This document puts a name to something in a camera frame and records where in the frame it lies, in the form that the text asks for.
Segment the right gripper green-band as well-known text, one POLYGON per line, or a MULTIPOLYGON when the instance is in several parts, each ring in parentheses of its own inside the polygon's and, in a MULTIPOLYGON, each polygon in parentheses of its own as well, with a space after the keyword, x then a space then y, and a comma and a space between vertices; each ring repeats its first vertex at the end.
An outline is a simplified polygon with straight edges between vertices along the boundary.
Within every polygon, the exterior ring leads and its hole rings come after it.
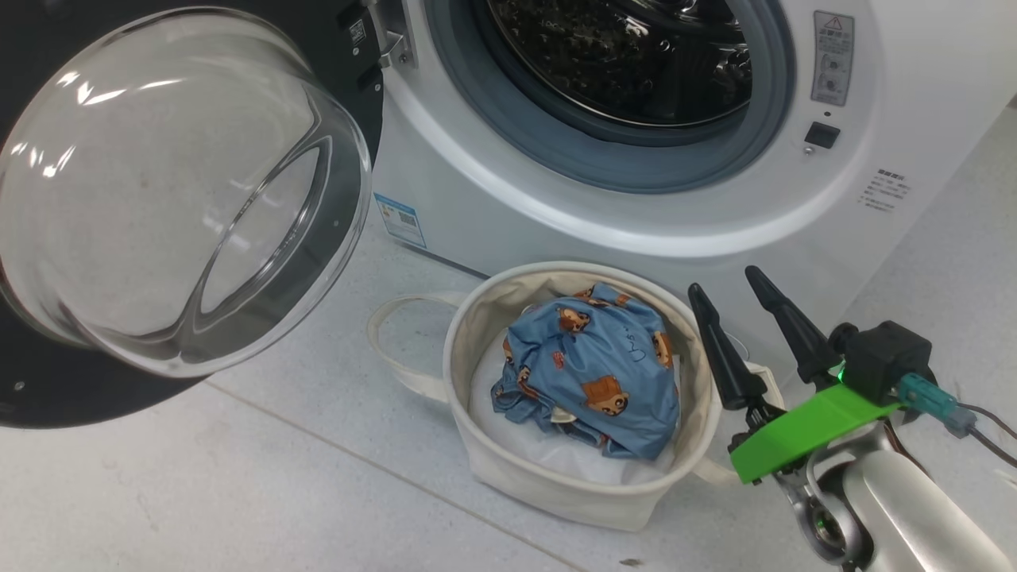
POLYGON ((770 477, 784 493, 795 523, 821 561, 860 567, 872 557, 872 537, 844 492, 850 466, 864 454, 889 450, 886 418, 901 405, 872 404, 829 371, 842 357, 806 314, 756 265, 744 269, 749 286, 774 316, 803 383, 825 388, 789 412, 765 400, 767 386, 735 350, 705 290, 690 284, 687 296, 717 388, 728 412, 747 410, 747 432, 735 435, 729 455, 745 484, 770 477))

